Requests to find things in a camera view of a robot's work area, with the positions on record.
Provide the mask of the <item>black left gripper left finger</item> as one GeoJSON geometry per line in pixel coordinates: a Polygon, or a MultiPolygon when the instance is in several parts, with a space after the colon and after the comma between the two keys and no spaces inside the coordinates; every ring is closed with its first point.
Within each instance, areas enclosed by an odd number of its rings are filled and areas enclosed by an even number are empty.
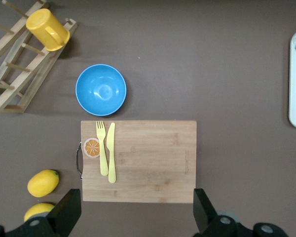
{"type": "Polygon", "coordinates": [[[0,237],[67,237],[80,216],[80,189],[71,189],[45,217],[29,219],[10,232],[0,225],[0,237]]]}

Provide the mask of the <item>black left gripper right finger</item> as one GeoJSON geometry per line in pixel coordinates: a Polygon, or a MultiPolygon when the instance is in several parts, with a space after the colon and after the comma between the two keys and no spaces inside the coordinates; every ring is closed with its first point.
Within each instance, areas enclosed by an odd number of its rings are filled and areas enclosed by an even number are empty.
{"type": "Polygon", "coordinates": [[[280,227],[260,222],[253,229],[243,226],[236,218],[214,209],[203,189],[193,191],[193,215],[198,227],[196,237],[286,237],[280,227]]]}

